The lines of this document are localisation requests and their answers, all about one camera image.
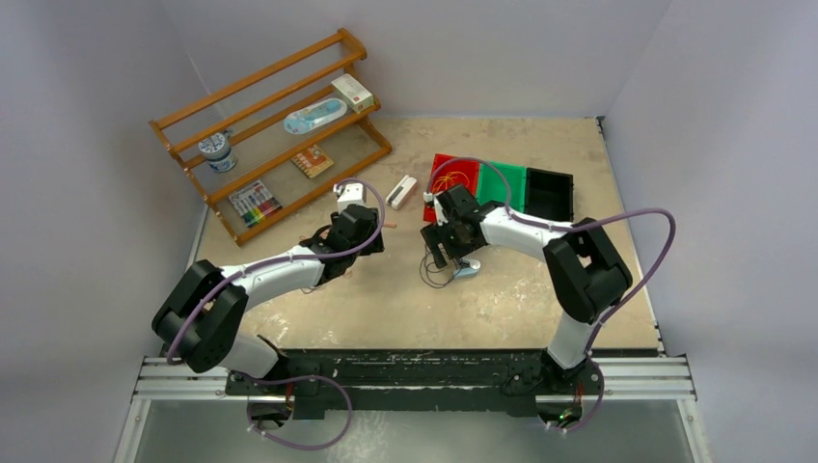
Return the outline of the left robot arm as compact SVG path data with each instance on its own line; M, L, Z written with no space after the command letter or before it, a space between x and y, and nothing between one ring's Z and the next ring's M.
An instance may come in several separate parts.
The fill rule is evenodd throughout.
M270 342L240 334L244 314L280 295L322 286L344 275L357 258L382 252L382 226L376 208L352 204L273 258L225 267L207 259L194 262L151 323L169 345L168 363L197 373L216 367L247 373L263 394L278 393L287 368Z

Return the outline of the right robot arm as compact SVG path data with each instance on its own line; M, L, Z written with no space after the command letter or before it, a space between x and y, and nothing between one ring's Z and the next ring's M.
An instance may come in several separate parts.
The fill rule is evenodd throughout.
M442 269L488 246L503 247L545 263L562 316L544 352L541 378L563 393L580 377L592 335L604 315L622 301L632 274L604 230L590 220L569 224L517 213L507 204L480 204L462 184L426 192L434 210L421 234L434 265Z

